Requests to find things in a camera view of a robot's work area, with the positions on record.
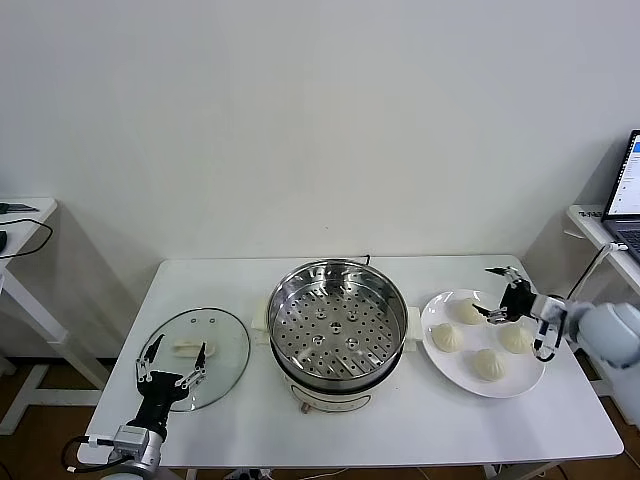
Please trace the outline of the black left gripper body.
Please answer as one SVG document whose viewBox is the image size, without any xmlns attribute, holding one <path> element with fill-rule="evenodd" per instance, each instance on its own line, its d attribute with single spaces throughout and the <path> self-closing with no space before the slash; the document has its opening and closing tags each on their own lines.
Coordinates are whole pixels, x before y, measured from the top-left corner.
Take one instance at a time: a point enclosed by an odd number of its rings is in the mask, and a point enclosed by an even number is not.
<svg viewBox="0 0 640 480">
<path fill-rule="evenodd" d="M 152 371 L 149 380 L 137 383 L 137 389 L 143 400 L 135 425 L 141 428 L 165 428 L 172 405 L 186 399 L 189 392 L 181 375 L 162 371 Z"/>
</svg>

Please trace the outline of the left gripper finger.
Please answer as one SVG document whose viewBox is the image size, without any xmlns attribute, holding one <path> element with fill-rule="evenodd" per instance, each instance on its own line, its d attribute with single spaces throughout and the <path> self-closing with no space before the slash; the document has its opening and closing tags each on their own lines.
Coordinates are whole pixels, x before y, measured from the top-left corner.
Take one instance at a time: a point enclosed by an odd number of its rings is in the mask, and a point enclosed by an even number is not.
<svg viewBox="0 0 640 480">
<path fill-rule="evenodd" d="M 181 389 L 189 389 L 197 386 L 206 376 L 206 343 L 203 342 L 196 356 L 193 370 L 186 376 L 181 377 L 175 382 L 175 386 Z"/>
<path fill-rule="evenodd" d="M 148 346 L 143 349 L 142 356 L 136 360 L 136 380 L 138 383 L 151 381 L 150 367 L 156 357 L 156 354 L 164 337 L 164 334 L 158 335 Z"/>
</svg>

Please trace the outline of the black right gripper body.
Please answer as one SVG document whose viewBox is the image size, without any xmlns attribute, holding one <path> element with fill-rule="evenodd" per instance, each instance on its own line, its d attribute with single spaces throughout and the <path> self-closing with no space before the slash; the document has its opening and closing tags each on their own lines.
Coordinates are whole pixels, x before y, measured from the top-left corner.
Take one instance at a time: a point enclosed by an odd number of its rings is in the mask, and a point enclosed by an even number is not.
<svg viewBox="0 0 640 480">
<path fill-rule="evenodd" d="M 525 279 L 510 282 L 501 300 L 501 311 L 506 320 L 519 320 L 522 316 L 529 317 L 536 294 L 531 290 L 531 284 Z"/>
</svg>

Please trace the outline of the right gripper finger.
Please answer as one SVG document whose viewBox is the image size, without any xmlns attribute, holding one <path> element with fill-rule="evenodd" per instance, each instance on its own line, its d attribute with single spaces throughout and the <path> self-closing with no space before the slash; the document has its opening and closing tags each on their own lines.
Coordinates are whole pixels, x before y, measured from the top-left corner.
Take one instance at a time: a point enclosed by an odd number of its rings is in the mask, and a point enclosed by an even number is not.
<svg viewBox="0 0 640 480">
<path fill-rule="evenodd" d="M 491 274 L 499 275 L 506 278 L 508 284 L 513 288 L 515 288 L 517 284 L 523 281 L 523 277 L 520 272 L 512 266 L 491 267 L 487 268 L 486 271 Z"/>
<path fill-rule="evenodd" d="M 502 307 L 499 309 L 488 310 L 480 305 L 475 303 L 472 304 L 472 307 L 482 315 L 489 323 L 507 323 L 509 322 L 507 315 L 507 308 Z"/>
</svg>

